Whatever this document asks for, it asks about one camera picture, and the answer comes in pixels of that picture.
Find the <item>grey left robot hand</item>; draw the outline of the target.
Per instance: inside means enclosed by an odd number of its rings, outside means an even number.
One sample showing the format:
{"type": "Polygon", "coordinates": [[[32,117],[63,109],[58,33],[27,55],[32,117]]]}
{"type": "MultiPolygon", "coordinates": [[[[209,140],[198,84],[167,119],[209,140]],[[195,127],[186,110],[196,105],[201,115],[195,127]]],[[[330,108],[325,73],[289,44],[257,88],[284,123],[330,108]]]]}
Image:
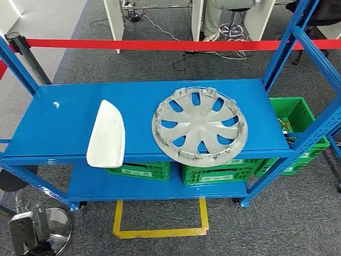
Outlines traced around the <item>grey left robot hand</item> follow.
{"type": "Polygon", "coordinates": [[[43,203],[38,202],[29,211],[23,201],[16,203],[17,214],[9,222],[10,233],[16,255],[25,255],[47,242],[51,236],[43,203]]]}

